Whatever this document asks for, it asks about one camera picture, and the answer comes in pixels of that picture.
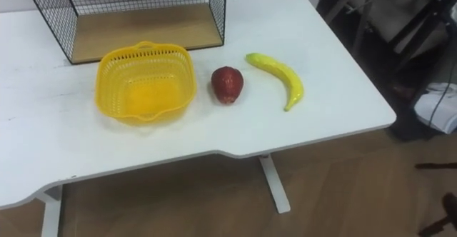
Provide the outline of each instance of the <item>floor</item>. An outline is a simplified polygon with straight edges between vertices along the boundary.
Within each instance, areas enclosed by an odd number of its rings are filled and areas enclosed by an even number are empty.
[[[457,136],[397,143],[374,131],[275,153],[292,210],[277,214],[260,163],[204,156],[65,188],[63,237],[415,236],[457,193]],[[39,201],[0,211],[1,237],[39,236]],[[455,236],[447,228],[438,237]]]

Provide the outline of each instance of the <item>apple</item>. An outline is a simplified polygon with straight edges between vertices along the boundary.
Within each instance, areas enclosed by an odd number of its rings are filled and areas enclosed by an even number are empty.
[[[230,66],[221,67],[211,75],[216,98],[223,104],[232,104],[240,96],[243,88],[243,76],[238,69]]]

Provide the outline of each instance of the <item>yellow banana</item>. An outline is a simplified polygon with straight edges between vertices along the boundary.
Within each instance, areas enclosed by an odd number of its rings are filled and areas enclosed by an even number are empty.
[[[273,74],[278,77],[289,89],[289,97],[285,111],[289,111],[293,105],[297,104],[304,94],[303,84],[301,84],[300,77],[285,64],[271,58],[270,56],[252,53],[246,55],[246,60],[258,69]]]

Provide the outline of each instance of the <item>desk top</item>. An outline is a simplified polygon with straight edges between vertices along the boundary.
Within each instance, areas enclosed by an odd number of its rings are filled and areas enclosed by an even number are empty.
[[[308,0],[227,0],[226,13],[226,44],[191,52],[198,89],[185,115],[147,127],[99,113],[97,64],[69,65],[39,12],[0,14],[0,208],[58,184],[208,153],[255,156],[395,121]],[[306,94],[289,112],[283,84],[244,61],[251,52],[301,77]],[[245,81],[232,106],[209,88],[224,65]]]

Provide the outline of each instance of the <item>wooden shelf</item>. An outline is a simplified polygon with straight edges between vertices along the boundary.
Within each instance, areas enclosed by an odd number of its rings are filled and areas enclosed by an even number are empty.
[[[222,45],[208,4],[81,15],[71,61],[97,61],[110,51],[140,41],[187,49]]]

